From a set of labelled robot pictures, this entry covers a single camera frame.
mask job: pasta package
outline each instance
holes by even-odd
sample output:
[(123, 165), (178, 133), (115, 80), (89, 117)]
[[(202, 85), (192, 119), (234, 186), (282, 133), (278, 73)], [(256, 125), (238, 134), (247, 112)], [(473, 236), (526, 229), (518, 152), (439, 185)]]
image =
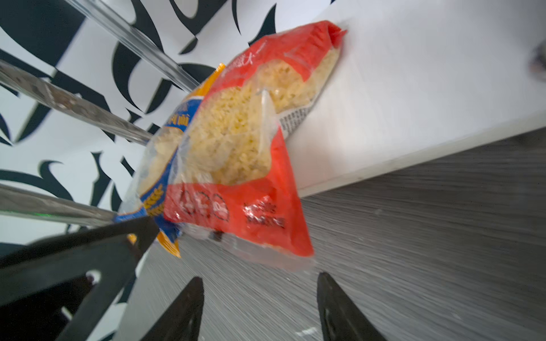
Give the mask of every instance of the pasta package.
[(146, 145), (142, 161), (121, 203), (116, 222), (143, 216), (152, 216), (159, 226), (159, 243), (173, 255), (180, 257), (178, 240), (179, 226), (163, 218), (165, 192), (170, 168), (178, 145), (184, 136), (204, 95), (225, 68), (221, 64), (208, 79), (184, 98), (156, 135)]
[(182, 138), (164, 217), (252, 261), (294, 268), (313, 247), (284, 143), (307, 116), (346, 31), (329, 21), (265, 36), (231, 61)]

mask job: white shelf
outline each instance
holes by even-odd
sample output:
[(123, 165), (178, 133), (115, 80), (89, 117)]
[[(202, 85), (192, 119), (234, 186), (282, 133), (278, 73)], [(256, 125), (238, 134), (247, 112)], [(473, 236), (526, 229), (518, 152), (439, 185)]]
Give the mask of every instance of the white shelf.
[(349, 33), (287, 142), (301, 196), (546, 126), (542, 0), (337, 0), (323, 19)]

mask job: red pasta bag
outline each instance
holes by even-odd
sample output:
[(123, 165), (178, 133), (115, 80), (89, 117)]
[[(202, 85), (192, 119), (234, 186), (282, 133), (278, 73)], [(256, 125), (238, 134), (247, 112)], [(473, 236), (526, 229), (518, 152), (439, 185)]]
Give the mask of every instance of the red pasta bag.
[(212, 232), (251, 261), (291, 270), (312, 263), (284, 138), (309, 113), (345, 32), (321, 21), (269, 35), (226, 67), (179, 145), (167, 220), (190, 235)]

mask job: patterned wallpaper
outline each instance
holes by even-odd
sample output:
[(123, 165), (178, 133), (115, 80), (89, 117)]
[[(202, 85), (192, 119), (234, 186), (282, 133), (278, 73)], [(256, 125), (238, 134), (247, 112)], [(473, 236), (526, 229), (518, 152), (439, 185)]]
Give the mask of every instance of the patterned wallpaper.
[[(311, 22), (333, 1), (105, 0), (198, 81), (260, 37)], [(186, 94), (63, 0), (17, 0), (2, 7), (1, 59), (138, 127), (155, 133)], [(4, 184), (117, 211), (143, 151), (0, 87)], [(0, 219), (4, 249), (87, 228)], [(112, 339), (133, 282), (90, 341)]]

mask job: metal rail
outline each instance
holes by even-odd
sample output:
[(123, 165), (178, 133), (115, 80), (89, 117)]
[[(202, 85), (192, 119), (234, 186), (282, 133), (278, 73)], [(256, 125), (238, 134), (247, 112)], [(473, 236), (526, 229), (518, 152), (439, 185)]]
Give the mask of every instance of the metal rail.
[(0, 83), (30, 96), (43, 105), (93, 124), (109, 133), (125, 137), (129, 141), (146, 145), (153, 136), (88, 100), (79, 98), (2, 60), (0, 60)]
[(198, 81), (158, 49), (148, 37), (129, 25), (101, 0), (66, 0), (66, 2), (86, 17), (95, 20), (128, 49), (148, 61), (183, 90), (191, 92), (199, 86)]
[(67, 224), (103, 226), (116, 212), (0, 184), (0, 214)]

